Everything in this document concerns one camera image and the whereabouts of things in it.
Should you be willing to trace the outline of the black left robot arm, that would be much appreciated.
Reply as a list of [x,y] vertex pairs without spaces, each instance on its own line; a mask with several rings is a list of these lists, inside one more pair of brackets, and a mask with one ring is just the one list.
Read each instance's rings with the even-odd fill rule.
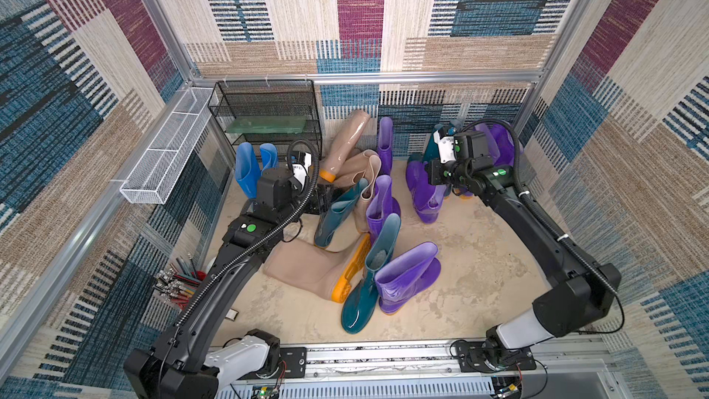
[[287,370],[278,337],[259,329],[234,343],[210,345],[251,277],[303,214],[323,214],[334,187],[319,178],[300,183],[287,168],[270,168],[230,223],[210,271],[179,318],[147,350],[124,363],[139,398],[214,398],[243,378],[280,383]]

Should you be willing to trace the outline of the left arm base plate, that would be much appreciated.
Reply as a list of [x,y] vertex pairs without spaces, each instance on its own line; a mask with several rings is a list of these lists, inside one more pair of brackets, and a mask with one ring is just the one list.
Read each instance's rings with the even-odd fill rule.
[[280,354],[272,366],[267,365],[260,372],[251,372],[240,378],[240,381],[270,381],[280,377],[286,380],[304,379],[308,349],[306,347],[281,347]]

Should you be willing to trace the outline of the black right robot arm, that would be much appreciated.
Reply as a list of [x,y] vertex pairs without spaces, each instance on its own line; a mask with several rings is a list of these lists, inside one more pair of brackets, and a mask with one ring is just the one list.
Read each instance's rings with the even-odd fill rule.
[[620,302],[620,271],[586,253],[535,200],[515,168],[519,140],[511,139],[511,164],[496,164],[481,131],[450,135],[440,129],[432,138],[437,151],[427,162],[430,183],[481,199],[513,229],[549,285],[528,310],[487,331],[487,354],[494,358],[573,332],[586,334],[587,326],[607,317]]

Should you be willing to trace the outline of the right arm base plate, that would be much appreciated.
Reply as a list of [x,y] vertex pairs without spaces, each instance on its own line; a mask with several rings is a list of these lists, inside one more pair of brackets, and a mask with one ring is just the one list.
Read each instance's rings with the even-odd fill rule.
[[535,371],[537,362],[529,347],[507,349],[492,341],[454,341],[449,352],[461,372],[492,374],[502,371]]

